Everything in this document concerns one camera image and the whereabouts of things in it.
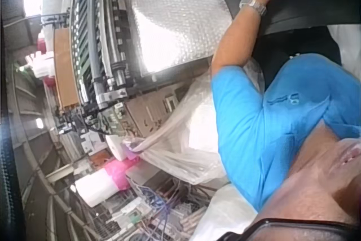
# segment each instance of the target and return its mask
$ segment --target pink object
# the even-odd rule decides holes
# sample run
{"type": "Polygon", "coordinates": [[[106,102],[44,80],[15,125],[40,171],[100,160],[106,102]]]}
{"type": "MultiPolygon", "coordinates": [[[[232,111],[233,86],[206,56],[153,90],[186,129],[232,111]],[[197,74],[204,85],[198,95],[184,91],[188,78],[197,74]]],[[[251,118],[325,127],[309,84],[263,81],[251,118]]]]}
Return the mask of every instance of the pink object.
{"type": "Polygon", "coordinates": [[[130,187],[128,180],[125,176],[125,171],[138,163],[139,160],[140,158],[136,158],[133,160],[129,160],[128,158],[126,158],[123,161],[114,159],[104,166],[105,171],[112,178],[113,182],[116,184],[120,191],[126,190],[130,187]]]}

